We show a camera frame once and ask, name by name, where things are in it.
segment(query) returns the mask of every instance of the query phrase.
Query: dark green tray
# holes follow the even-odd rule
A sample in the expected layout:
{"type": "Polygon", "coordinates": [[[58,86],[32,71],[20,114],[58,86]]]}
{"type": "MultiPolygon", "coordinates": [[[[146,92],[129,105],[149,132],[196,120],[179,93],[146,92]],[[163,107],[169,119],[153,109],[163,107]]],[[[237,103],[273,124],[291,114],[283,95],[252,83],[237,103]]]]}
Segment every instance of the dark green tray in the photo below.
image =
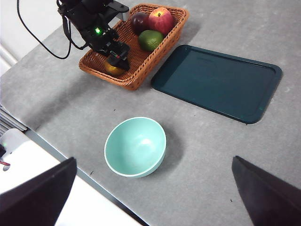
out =
{"type": "Polygon", "coordinates": [[[251,124],[262,117],[281,77],[276,65],[181,45],[151,83],[158,91],[251,124]]]}

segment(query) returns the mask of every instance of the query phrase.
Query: wicker basket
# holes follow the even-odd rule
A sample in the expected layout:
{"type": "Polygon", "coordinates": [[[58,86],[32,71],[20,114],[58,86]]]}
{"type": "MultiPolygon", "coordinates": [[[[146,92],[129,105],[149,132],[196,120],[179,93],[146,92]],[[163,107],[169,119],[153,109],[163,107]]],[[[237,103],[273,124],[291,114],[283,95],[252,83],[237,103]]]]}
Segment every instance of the wicker basket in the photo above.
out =
{"type": "Polygon", "coordinates": [[[154,66],[179,40],[182,28],[189,16],[188,11],[183,8],[153,4],[136,5],[131,9],[130,15],[133,15],[136,12],[150,14],[154,9],[159,7],[167,8],[173,15],[176,24],[172,31],[169,32],[169,34],[152,53],[140,49],[138,36],[132,32],[130,20],[128,19],[126,22],[119,21],[114,26],[114,29],[116,29],[120,36],[119,41],[125,42],[131,48],[128,54],[130,69],[119,77],[112,77],[106,74],[106,70],[103,66],[106,57],[94,52],[93,50],[89,50],[81,58],[79,61],[79,68],[87,73],[115,85],[122,86],[128,90],[138,89],[154,66]]]}

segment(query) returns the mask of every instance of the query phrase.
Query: apple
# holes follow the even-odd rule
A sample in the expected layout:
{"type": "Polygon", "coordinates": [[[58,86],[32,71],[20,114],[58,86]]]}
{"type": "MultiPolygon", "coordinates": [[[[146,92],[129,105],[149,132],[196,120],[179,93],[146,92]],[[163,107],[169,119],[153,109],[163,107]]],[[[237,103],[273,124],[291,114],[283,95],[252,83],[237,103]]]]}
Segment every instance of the apple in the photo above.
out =
{"type": "Polygon", "coordinates": [[[149,15],[146,13],[135,13],[131,17],[131,26],[133,32],[137,35],[145,30],[149,30],[149,15]]]}
{"type": "Polygon", "coordinates": [[[167,8],[157,8],[149,16],[149,25],[166,36],[174,27],[174,18],[167,8]]]}

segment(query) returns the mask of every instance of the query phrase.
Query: gray countertop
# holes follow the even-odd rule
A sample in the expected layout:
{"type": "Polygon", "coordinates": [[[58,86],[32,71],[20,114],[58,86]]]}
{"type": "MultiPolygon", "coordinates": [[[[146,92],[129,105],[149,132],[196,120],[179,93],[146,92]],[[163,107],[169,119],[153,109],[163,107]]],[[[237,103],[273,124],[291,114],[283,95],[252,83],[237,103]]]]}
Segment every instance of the gray countertop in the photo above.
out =
{"type": "MultiPolygon", "coordinates": [[[[250,226],[231,172],[233,156],[301,188],[301,2],[150,2],[190,12],[177,45],[282,68],[258,123],[245,125],[154,90],[150,79],[163,60],[137,91],[127,91],[82,72],[78,61],[85,51],[72,49],[67,60],[58,60],[41,46],[1,77],[1,104],[57,150],[77,158],[86,173],[94,171],[95,181],[150,225],[250,226]],[[110,131],[134,116],[155,119],[167,137],[162,165],[137,179],[113,173],[103,156],[110,131]]],[[[57,54],[67,51],[61,28],[45,43],[57,54]]]]}

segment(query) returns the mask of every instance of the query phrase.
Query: lime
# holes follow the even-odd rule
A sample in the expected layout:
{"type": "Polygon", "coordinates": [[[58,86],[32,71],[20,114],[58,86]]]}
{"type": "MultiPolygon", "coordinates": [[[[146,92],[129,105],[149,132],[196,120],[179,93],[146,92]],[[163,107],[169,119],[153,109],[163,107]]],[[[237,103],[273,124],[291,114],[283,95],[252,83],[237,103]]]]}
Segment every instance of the lime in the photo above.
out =
{"type": "Polygon", "coordinates": [[[138,42],[141,49],[152,52],[158,47],[163,39],[164,36],[162,33],[153,30],[146,30],[139,35],[138,42]]]}

